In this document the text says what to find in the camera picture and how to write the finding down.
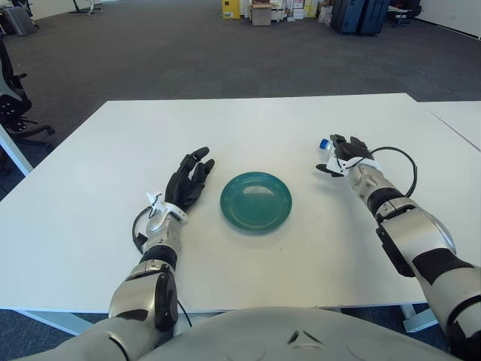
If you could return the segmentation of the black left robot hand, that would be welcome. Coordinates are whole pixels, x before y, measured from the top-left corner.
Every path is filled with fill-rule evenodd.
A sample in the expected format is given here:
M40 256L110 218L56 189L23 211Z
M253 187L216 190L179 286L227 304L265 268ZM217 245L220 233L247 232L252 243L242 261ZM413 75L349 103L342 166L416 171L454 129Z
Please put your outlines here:
M172 174L165 190L165 201L187 212L198 200L205 187L207 176L212 171L215 160L203 162L210 152L201 147L184 156L179 168Z

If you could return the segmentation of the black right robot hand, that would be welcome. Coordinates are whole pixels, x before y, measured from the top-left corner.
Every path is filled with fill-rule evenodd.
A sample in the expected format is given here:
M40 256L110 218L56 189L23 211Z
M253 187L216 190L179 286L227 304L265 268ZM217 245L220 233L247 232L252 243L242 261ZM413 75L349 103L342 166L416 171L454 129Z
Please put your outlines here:
M319 149L327 161L316 165L316 169L332 177L346 177L357 165L379 168L366 144L354 136L348 141L342 135L330 135L320 141Z

